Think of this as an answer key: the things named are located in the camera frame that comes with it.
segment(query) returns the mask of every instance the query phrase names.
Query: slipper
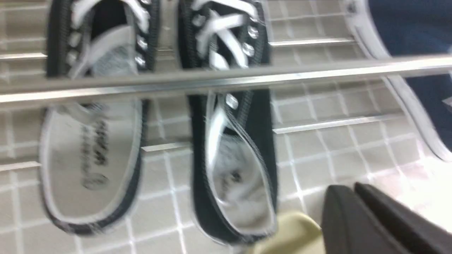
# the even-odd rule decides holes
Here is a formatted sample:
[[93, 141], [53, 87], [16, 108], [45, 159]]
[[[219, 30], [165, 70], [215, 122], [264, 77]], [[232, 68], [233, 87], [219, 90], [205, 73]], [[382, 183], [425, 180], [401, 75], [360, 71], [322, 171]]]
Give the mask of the slipper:
[[250, 247], [246, 254], [325, 254], [320, 226], [302, 212], [278, 215], [278, 232]]

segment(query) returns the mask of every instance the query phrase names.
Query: white rubber sole trim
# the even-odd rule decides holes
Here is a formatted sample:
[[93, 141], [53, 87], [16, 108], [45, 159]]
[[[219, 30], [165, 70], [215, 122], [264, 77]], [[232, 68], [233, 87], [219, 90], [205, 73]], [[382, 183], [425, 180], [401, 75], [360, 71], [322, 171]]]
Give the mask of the white rubber sole trim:
[[[347, 14], [345, 20], [364, 54], [371, 59], [392, 58], [373, 23], [367, 0], [346, 0], [345, 4], [351, 6], [347, 9], [355, 12]], [[452, 161], [452, 152], [444, 145], [430, 117], [405, 79], [401, 76], [389, 76], [383, 78], [383, 81], [430, 150], [438, 158]]]
[[[125, 198], [140, 152], [142, 105], [139, 100], [107, 105], [112, 104], [116, 104], [116, 112], [121, 108], [125, 119], [106, 120], [105, 165], [96, 164], [94, 149], [99, 149], [99, 133], [95, 127], [84, 133], [81, 123], [56, 107], [48, 109], [39, 150], [43, 197], [49, 213], [61, 222], [92, 224], [104, 220]], [[90, 150], [88, 156], [84, 148]], [[89, 164], [87, 174], [84, 163]]]

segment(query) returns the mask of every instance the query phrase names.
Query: white grout line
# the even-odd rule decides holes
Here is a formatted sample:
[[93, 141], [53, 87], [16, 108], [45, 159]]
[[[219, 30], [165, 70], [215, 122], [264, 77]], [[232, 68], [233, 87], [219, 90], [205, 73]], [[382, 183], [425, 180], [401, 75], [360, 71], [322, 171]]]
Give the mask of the white grout line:
[[[155, 98], [153, 100], [153, 102], [154, 102], [154, 108], [155, 108], [155, 116], [157, 118], [158, 127], [159, 127], [160, 138], [165, 139], [165, 129], [164, 129], [164, 126], [163, 126], [163, 120], [162, 120], [162, 115], [161, 115], [159, 101], [158, 101], [157, 98]], [[182, 222], [181, 222], [181, 219], [180, 219], [179, 204], [177, 202], [177, 196], [176, 196], [175, 187], [174, 187], [173, 170], [171, 168], [171, 162], [170, 162], [170, 159], [169, 159], [169, 156], [168, 156], [168, 152], [163, 151], [163, 158], [165, 160], [165, 168], [166, 168], [166, 173], [167, 173], [168, 182], [169, 182], [171, 199], [173, 201], [173, 206], [174, 206], [174, 215], [176, 217], [177, 232], [179, 234], [180, 246], [181, 246], [181, 249], [182, 249], [182, 254], [186, 254], [187, 250], [186, 250], [186, 247], [185, 247], [184, 233], [182, 231], [183, 225], [182, 225]]]
[[175, 191], [175, 187], [174, 187], [173, 169], [171, 167], [171, 162], [167, 156], [167, 153], [164, 152], [164, 154], [165, 154], [165, 167], [166, 167], [167, 173], [168, 173], [169, 187], [171, 188], [171, 196], [172, 196], [173, 205], [174, 205], [174, 213], [176, 216], [177, 231], [179, 233], [180, 245], [182, 248], [182, 254], [186, 254], [187, 249], [185, 247], [184, 233], [182, 231], [183, 225], [182, 225], [182, 220], [180, 218], [179, 204], [177, 202], [177, 195], [176, 195], [176, 191]]
[[[279, 5], [280, 5], [281, 12], [282, 12], [283, 16], [285, 18], [287, 18], [288, 17], [288, 10], [287, 10], [286, 3], [284, 1], [279, 1]], [[285, 20], [285, 26], [286, 26], [287, 34], [291, 38], [293, 38], [293, 29], [290, 26], [289, 21]], [[296, 54], [294, 49], [292, 49], [292, 51], [294, 52], [294, 55], [296, 56], [295, 60], [297, 61], [297, 63], [299, 65], [301, 65], [301, 61], [299, 59], [299, 56]], [[306, 97], [308, 98], [308, 105], [312, 106], [312, 102], [311, 102], [311, 100], [309, 100], [309, 94], [307, 93], [306, 85], [304, 83], [302, 83], [302, 86], [303, 86], [303, 89], [305, 90]], [[290, 160], [290, 168], [291, 168], [291, 171], [292, 171], [293, 180], [295, 181], [295, 186], [297, 188], [297, 192], [301, 193], [302, 188], [301, 188], [301, 185], [300, 185], [300, 181], [298, 181], [298, 174], [297, 174], [297, 170], [295, 168], [295, 163], [294, 163], [294, 159], [293, 159], [293, 148], [292, 148], [292, 145], [290, 143], [289, 136], [286, 135], [286, 134], [284, 134], [284, 142], [286, 143], [287, 154], [288, 154], [288, 157], [289, 157], [289, 160]], [[303, 208], [303, 210], [305, 212], [307, 212], [308, 210], [307, 210], [306, 202], [305, 202], [303, 196], [299, 195], [298, 198], [300, 199], [301, 207]]]
[[84, 254], [82, 240], [80, 239], [80, 237], [78, 235], [74, 236], [74, 243], [75, 243], [75, 250], [77, 251], [77, 254]]
[[127, 234], [129, 235], [129, 245], [130, 245], [130, 249], [132, 250], [132, 254], [137, 254], [137, 248], [135, 246], [135, 236], [133, 235], [133, 227], [132, 227], [132, 222], [130, 220], [130, 217], [126, 217], [125, 218], [126, 221], [126, 228], [127, 228]]

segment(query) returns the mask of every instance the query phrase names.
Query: metal bar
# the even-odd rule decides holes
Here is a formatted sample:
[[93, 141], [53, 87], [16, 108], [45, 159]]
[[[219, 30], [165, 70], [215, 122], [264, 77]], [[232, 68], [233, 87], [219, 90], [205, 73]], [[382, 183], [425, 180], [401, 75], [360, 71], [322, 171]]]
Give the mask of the metal bar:
[[[337, 46], [356, 43], [352, 38], [312, 38], [306, 40], [270, 42], [272, 47], [302, 47], [302, 46]], [[160, 56], [173, 55], [173, 50], [169, 47], [157, 49]], [[17, 53], [0, 55], [0, 62], [26, 61], [45, 59], [47, 56], [40, 52]]]
[[42, 53], [19, 53], [0, 55], [0, 62], [26, 61], [46, 59], [47, 56]]
[[[339, 127], [345, 125], [354, 125], [361, 123], [369, 123], [369, 122], [378, 122], [378, 121], [387, 121], [393, 120], [397, 118], [404, 117], [403, 112], [393, 112], [389, 114], [383, 115], [369, 115], [369, 116], [360, 116], [360, 117], [351, 117], [351, 118], [342, 118], [342, 119], [332, 119], [332, 120], [324, 120], [316, 123], [307, 123], [307, 124], [299, 124], [294, 126], [282, 125], [275, 129], [273, 132], [277, 135], [285, 134], [285, 133], [293, 133], [293, 132], [303, 132], [314, 129], [322, 129], [322, 128], [331, 128], [331, 127]], [[172, 141], [150, 141], [149, 146], [142, 147], [145, 152], [156, 152], [156, 151], [164, 151], [164, 150], [172, 150], [172, 149], [181, 149], [181, 148], [189, 148], [191, 147], [191, 138], [179, 138]], [[29, 169], [34, 167], [39, 167], [41, 164], [37, 161], [34, 161], [30, 158], [22, 158], [10, 160], [8, 163], [0, 165], [1, 171], [8, 170], [17, 170], [17, 169]]]
[[272, 47], [315, 47], [315, 46], [341, 46], [355, 44], [353, 38], [312, 38], [296, 41], [270, 42]]
[[261, 67], [230, 71], [182, 71], [121, 77], [54, 79], [0, 87], [0, 108], [40, 107], [99, 99], [204, 94], [208, 91], [284, 88], [302, 81], [331, 82], [446, 74], [452, 55], [355, 60], [310, 66]]
[[401, 118], [401, 117], [404, 117], [403, 112], [395, 112], [395, 113], [389, 113], [389, 114], [384, 114], [384, 115], [370, 115], [370, 116], [359, 116], [359, 117], [350, 117], [350, 118], [334, 119], [334, 120], [324, 120], [324, 121], [301, 124], [301, 125], [286, 124], [286, 125], [279, 126], [276, 129], [273, 129], [273, 132], [275, 134], [287, 134], [287, 133], [293, 133], [293, 132], [303, 132], [303, 131], [309, 131], [309, 130], [318, 130], [318, 129], [324, 129], [324, 128], [339, 127], [339, 126], [345, 126], [345, 125], [387, 121], [387, 120], [393, 120], [393, 119], [397, 119], [397, 118]]

